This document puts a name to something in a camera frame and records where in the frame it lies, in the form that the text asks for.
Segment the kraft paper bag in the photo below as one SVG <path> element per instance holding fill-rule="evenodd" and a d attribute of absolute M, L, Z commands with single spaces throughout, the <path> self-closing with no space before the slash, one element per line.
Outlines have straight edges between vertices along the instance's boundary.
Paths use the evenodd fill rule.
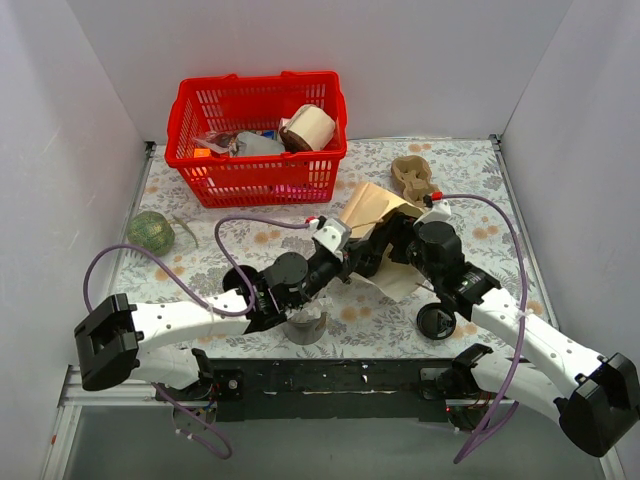
<path fill-rule="evenodd" d="M 421 283 L 423 276 L 412 266 L 392 262 L 388 255 L 391 250 L 389 240 L 377 240 L 374 235 L 383 227 L 388 227 L 393 214 L 402 213 L 419 218 L 424 207 L 416 207 L 400 196 L 373 183 L 360 183 L 343 209 L 340 220 L 352 229 L 351 240 L 371 240 L 372 252 L 383 255 L 380 268 L 370 278 L 358 274 L 350 278 L 369 283 L 395 302 L 410 296 Z"/>

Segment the black cup lid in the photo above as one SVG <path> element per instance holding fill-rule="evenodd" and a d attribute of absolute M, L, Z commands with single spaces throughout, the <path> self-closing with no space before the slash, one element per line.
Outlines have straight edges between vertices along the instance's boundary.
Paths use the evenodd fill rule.
<path fill-rule="evenodd" d="M 450 337 L 456 328 L 455 314 L 441 303 L 424 305 L 416 315 L 416 324 L 420 333 L 430 340 L 444 340 Z"/>

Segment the red plastic shopping basket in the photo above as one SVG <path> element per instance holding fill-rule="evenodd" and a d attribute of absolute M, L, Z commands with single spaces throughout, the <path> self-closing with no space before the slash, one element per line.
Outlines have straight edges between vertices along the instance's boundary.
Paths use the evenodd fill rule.
<path fill-rule="evenodd" d="M 346 126 L 332 71 L 190 78 L 171 109 L 165 159 L 205 207 L 325 203 Z"/>

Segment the stack of black paper cups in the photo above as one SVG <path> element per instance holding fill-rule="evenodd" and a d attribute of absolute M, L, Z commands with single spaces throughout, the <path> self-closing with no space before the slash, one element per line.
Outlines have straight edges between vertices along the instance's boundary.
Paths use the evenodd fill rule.
<path fill-rule="evenodd" d="M 247 277 L 250 283 L 253 282 L 254 277 L 257 275 L 257 270 L 249 265 L 240 265 L 244 275 Z M 242 279 L 238 270 L 231 268 L 222 279 L 222 289 L 224 291 L 239 290 L 244 296 L 249 295 L 249 288 L 247 283 Z"/>

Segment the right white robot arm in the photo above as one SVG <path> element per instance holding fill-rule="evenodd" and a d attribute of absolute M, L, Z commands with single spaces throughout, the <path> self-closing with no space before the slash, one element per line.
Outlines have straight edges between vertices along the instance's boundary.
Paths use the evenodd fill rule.
<path fill-rule="evenodd" d="M 631 360 L 620 353 L 605 357 L 519 312 L 494 277 L 466 261 L 448 223 L 396 213 L 390 229 L 390 260 L 424 275 L 438 299 L 417 315 L 425 336 L 450 336 L 461 315 L 519 349 L 557 388 L 552 403 L 560 428 L 589 455 L 604 456 L 638 422 L 639 378 Z"/>

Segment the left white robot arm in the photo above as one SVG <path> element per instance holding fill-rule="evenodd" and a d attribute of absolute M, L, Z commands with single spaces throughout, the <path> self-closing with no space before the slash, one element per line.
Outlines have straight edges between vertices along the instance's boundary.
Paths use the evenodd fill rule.
<path fill-rule="evenodd" d="M 134 304 L 124 293 L 111 295 L 74 330 L 82 387 L 103 391 L 137 379 L 203 399 L 213 386 L 207 357 L 181 343 L 268 331 L 304 312 L 332 280 L 346 282 L 371 267 L 358 249 L 335 255 L 318 246 L 310 258 L 288 252 L 262 271 L 232 269 L 223 292 L 208 298 Z"/>

